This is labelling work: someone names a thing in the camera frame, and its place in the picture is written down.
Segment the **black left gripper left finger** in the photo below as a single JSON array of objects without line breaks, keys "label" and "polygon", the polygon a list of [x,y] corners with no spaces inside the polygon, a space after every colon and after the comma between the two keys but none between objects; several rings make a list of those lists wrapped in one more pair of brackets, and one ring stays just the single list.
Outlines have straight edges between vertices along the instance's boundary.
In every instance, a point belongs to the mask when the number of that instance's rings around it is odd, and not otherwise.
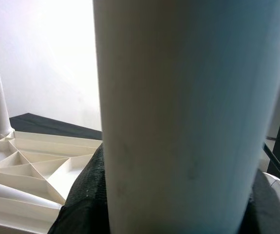
[{"label": "black left gripper left finger", "polygon": [[103,144],[74,181],[48,234],[111,234]]}]

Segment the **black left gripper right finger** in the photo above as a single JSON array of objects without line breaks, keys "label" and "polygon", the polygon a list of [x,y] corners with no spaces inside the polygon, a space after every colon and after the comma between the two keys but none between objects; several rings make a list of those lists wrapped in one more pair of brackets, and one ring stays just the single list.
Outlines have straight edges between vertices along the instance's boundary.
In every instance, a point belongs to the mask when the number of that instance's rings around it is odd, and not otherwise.
[{"label": "black left gripper right finger", "polygon": [[256,172],[237,234],[280,234],[280,202],[260,170]]}]

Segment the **white plastic table top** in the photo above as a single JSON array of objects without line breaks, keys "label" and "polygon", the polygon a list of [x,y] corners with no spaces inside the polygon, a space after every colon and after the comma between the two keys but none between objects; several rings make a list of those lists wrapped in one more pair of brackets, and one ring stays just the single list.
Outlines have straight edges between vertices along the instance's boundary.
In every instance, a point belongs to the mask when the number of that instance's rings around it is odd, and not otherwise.
[{"label": "white plastic table top", "polygon": [[[97,148],[14,136],[0,138],[0,184],[63,206]],[[47,234],[60,209],[0,197],[0,234]]]}]

